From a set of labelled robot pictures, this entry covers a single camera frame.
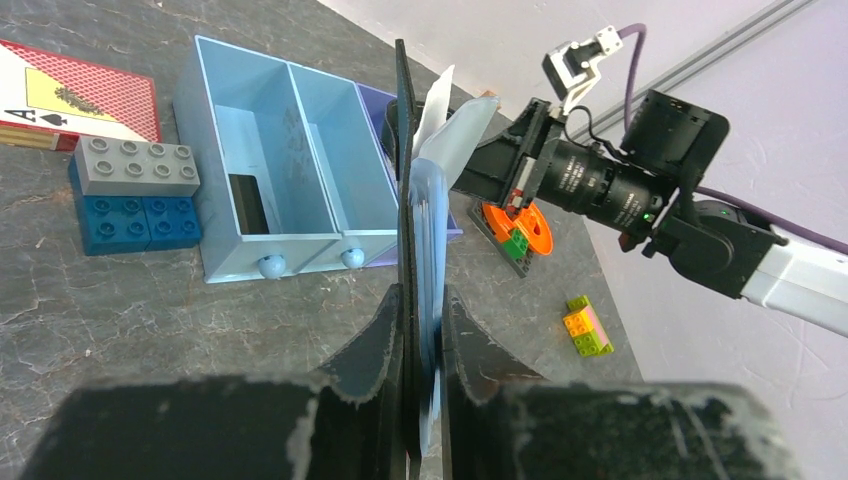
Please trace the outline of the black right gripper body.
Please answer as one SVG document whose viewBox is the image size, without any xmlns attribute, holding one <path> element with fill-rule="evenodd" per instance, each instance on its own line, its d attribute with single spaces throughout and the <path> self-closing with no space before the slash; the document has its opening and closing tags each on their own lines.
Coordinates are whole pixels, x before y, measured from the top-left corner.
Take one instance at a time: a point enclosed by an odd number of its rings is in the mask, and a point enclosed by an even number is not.
<svg viewBox="0 0 848 480">
<path fill-rule="evenodd" d="M 506 212 L 528 207 L 564 129 L 550 110 L 549 102 L 531 99 L 508 128 L 477 146 L 452 189 Z"/>
</svg>

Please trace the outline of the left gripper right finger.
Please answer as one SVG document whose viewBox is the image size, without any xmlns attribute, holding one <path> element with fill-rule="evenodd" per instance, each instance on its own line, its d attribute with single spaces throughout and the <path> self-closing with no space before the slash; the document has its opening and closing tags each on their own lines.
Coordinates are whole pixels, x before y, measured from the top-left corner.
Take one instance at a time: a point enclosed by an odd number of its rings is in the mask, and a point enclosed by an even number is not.
<svg viewBox="0 0 848 480">
<path fill-rule="evenodd" d="M 447 479 L 798 479 L 777 421 L 715 382 L 553 382 L 448 287 L 442 335 Z"/>
</svg>

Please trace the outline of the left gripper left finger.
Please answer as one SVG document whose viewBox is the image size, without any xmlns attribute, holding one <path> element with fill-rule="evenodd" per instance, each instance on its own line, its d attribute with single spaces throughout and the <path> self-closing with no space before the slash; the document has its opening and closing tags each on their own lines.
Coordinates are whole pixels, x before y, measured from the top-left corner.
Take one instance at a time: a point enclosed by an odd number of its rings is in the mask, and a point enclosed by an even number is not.
<svg viewBox="0 0 848 480">
<path fill-rule="evenodd" d="M 400 290 L 314 370 L 74 390 L 25 479 L 402 479 Z"/>
</svg>

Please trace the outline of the white card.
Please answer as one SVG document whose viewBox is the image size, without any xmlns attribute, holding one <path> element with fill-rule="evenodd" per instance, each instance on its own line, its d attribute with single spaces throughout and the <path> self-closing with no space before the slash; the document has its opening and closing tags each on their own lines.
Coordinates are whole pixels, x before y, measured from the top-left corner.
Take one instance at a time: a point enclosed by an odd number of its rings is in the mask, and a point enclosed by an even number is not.
<svg viewBox="0 0 848 480">
<path fill-rule="evenodd" d="M 454 64 L 447 67 L 426 94 L 418 128 L 413 136 L 413 159 L 419 156 L 423 143 L 447 121 L 454 70 Z"/>
</svg>

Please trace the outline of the black card holder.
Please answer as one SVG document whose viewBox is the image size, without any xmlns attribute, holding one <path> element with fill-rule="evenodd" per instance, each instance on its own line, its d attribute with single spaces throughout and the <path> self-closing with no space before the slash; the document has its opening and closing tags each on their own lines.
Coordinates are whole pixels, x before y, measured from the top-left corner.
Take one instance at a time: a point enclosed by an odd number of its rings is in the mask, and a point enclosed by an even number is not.
<svg viewBox="0 0 848 480">
<path fill-rule="evenodd" d="M 417 129 L 415 94 L 405 43 L 395 40 L 396 55 L 396 128 L 394 144 L 399 187 L 398 280 L 401 290 L 400 326 L 403 330 L 402 432 L 409 460 L 408 477 L 418 479 L 422 464 L 420 409 L 423 367 L 417 301 L 417 277 L 413 216 L 410 206 L 410 176 L 413 136 Z"/>
</svg>

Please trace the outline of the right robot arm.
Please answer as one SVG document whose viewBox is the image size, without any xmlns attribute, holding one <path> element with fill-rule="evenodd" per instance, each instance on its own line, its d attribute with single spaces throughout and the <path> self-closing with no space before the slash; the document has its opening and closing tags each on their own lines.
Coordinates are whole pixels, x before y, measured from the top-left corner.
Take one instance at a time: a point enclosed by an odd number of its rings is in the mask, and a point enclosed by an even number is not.
<svg viewBox="0 0 848 480">
<path fill-rule="evenodd" d="M 650 91 L 619 146 L 577 143 L 566 126 L 532 100 L 475 149 L 455 189 L 512 213 L 546 201 L 709 290 L 846 333 L 846 246 L 701 186 L 729 133 L 724 116 Z"/>
</svg>

